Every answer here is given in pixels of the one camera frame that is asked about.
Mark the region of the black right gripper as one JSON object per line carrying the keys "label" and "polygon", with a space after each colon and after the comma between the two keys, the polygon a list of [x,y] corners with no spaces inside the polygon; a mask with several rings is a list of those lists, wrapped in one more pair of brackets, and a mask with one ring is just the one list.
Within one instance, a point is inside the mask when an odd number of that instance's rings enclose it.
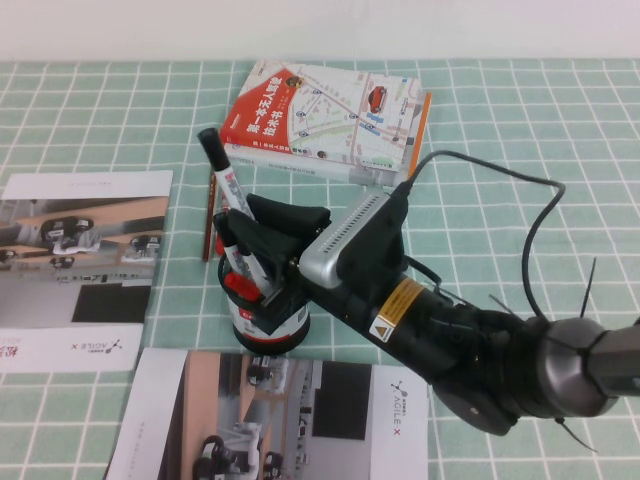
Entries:
{"label": "black right gripper", "polygon": [[402,272],[372,272],[325,288],[297,275],[283,283],[296,249],[303,250],[327,228],[325,207],[287,204],[256,194],[247,201],[254,219],[231,210],[228,224],[256,258],[254,278],[266,299],[255,305],[258,325],[273,330],[314,303],[383,351],[428,349],[428,289]]}

